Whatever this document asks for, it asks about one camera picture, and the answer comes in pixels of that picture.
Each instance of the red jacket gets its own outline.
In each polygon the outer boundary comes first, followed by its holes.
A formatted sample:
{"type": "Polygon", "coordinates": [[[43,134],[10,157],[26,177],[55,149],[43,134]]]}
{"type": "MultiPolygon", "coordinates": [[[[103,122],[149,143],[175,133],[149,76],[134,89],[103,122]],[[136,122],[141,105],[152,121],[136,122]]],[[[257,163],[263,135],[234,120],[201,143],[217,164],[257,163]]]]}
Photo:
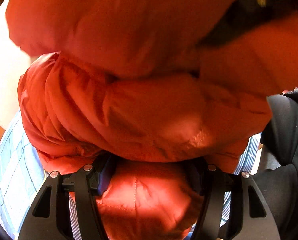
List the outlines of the red jacket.
{"type": "Polygon", "coordinates": [[[10,38],[51,53],[18,87],[44,168],[74,172],[101,149],[131,160],[97,200],[110,239],[184,238],[202,198],[166,162],[232,172],[270,120],[266,97],[298,86],[298,13],[197,48],[233,1],[10,0],[10,38]]]}

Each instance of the blue striped cloth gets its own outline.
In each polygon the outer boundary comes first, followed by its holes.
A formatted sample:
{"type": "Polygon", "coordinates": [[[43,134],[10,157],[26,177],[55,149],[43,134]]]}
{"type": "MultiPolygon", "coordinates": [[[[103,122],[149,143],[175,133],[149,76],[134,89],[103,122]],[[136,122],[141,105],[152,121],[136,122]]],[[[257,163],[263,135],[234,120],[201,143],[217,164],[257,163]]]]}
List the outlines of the blue striped cloth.
{"type": "MultiPolygon", "coordinates": [[[[260,136],[257,134],[249,139],[235,174],[251,171],[260,136]]],[[[48,175],[42,168],[36,149],[29,143],[18,112],[0,142],[0,224],[12,239],[18,239],[29,207],[48,175]]],[[[70,196],[69,207],[73,237],[81,240],[76,204],[70,196]]],[[[221,225],[228,220],[229,210],[230,193],[226,192],[221,225]]]]}

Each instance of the black fabric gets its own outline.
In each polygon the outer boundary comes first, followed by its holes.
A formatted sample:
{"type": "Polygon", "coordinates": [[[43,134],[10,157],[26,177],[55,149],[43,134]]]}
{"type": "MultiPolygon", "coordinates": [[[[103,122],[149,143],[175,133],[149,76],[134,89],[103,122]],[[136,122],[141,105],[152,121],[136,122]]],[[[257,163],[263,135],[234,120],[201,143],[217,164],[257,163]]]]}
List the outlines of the black fabric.
{"type": "Polygon", "coordinates": [[[260,171],[254,179],[264,195],[279,228],[281,239],[298,239],[298,98],[276,95],[268,98],[273,117],[261,142],[282,165],[260,171]]]}

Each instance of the bed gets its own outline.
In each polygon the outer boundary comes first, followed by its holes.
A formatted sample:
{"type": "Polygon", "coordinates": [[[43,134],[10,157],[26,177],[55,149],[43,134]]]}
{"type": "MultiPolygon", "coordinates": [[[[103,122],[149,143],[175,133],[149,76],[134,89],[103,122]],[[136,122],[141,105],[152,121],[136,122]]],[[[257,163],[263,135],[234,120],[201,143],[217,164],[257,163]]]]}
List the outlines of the bed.
{"type": "MultiPolygon", "coordinates": [[[[235,174],[251,172],[255,163],[261,134],[249,139],[240,157],[235,174]]],[[[12,239],[18,235],[37,192],[49,174],[44,171],[36,149],[30,144],[18,111],[0,142],[0,224],[12,239]]],[[[73,237],[81,240],[75,203],[69,196],[73,237]]],[[[225,193],[221,226],[229,218],[230,193],[225,193]]],[[[185,238],[189,240],[192,232],[185,238]]]]}

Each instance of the checkered fabric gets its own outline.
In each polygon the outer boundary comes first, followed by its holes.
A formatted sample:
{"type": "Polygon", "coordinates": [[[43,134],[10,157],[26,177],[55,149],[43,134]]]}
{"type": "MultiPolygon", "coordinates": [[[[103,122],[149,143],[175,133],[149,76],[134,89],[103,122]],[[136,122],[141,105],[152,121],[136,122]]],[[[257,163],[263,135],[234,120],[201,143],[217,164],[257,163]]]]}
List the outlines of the checkered fabric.
{"type": "MultiPolygon", "coordinates": [[[[257,134],[249,139],[235,174],[251,171],[260,137],[257,134]]],[[[36,149],[29,143],[18,112],[0,142],[0,224],[12,239],[18,239],[29,207],[48,175],[42,168],[36,149]]],[[[76,205],[70,196],[69,207],[73,237],[81,240],[76,205]]],[[[221,225],[228,220],[229,210],[230,193],[226,192],[221,225]]]]}

